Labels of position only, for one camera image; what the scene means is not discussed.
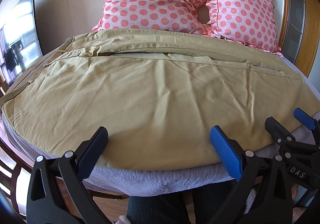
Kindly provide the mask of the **wooden door with glass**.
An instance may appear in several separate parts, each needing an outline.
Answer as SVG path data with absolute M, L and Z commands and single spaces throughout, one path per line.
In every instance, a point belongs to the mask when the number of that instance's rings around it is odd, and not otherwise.
M 319 1 L 275 0 L 283 55 L 309 76 L 319 45 Z

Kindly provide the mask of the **right pink polka dot pillow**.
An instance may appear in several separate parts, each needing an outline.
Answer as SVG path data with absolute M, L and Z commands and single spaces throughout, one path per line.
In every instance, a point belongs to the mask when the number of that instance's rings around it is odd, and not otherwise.
M 195 16 L 207 36 L 281 56 L 273 0 L 200 0 Z

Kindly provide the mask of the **khaki beige pants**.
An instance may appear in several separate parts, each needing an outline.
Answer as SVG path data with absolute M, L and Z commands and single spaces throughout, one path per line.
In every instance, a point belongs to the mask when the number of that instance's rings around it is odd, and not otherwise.
M 244 149 L 272 143 L 265 120 L 289 131 L 295 108 L 319 100 L 301 74 L 274 54 L 224 39 L 114 29 L 67 39 L 24 85 L 1 99 L 16 133 L 54 156 L 104 126 L 99 166 L 177 170 L 214 164 L 218 125 Z

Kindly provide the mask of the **wall mounted television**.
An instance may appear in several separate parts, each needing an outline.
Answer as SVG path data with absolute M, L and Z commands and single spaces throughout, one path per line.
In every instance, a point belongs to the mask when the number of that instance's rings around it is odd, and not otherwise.
M 20 0 L 1 28 L 1 72 L 8 85 L 43 56 L 34 0 Z

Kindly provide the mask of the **wooden chair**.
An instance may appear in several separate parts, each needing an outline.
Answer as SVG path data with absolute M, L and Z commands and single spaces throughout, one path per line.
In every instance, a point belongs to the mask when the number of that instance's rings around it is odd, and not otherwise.
M 5 158 L 1 158 L 1 190 L 6 200 L 12 205 L 14 211 L 25 221 L 26 214 L 22 213 L 18 207 L 16 187 L 21 170 L 24 169 L 30 174 L 32 167 L 16 154 L 2 139 L 1 152 L 6 156 Z

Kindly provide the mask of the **lavender bed sheet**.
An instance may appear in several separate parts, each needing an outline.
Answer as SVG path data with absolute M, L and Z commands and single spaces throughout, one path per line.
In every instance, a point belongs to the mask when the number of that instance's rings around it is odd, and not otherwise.
M 27 83 L 31 76 L 40 70 L 42 65 L 35 64 L 27 69 L 27 76 L 21 75 L 20 78 L 16 79 L 7 94 Z M 24 140 L 12 126 L 9 126 L 9 119 L 4 119 L 4 126 L 12 145 L 31 160 L 34 161 L 38 155 L 43 155 L 46 159 L 57 158 L 57 156 Z M 315 144 L 311 131 L 303 125 L 294 130 L 292 134 L 297 141 Z M 277 144 L 271 144 L 256 153 L 258 156 L 271 158 L 278 149 Z M 232 178 L 228 175 L 222 163 L 169 171 L 134 171 L 95 166 L 90 177 L 85 180 L 85 187 L 103 191 L 117 191 L 130 196 L 148 197 L 230 180 Z

